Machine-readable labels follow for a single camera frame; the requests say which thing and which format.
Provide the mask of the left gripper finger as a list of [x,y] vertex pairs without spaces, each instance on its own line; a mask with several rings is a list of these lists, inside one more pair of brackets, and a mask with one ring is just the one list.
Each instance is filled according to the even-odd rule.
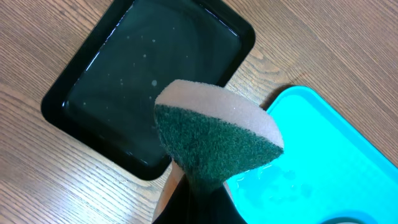
[[220,187],[204,201],[192,194],[188,180],[170,176],[155,208],[153,224],[245,224],[227,190]]

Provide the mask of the green and pink sponge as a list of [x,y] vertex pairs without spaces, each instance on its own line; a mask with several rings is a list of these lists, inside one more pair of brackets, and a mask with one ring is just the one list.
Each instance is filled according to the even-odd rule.
[[188,180],[202,202],[239,173],[283,154],[273,118],[258,105],[223,87],[175,80],[155,99],[159,139],[172,158],[169,175]]

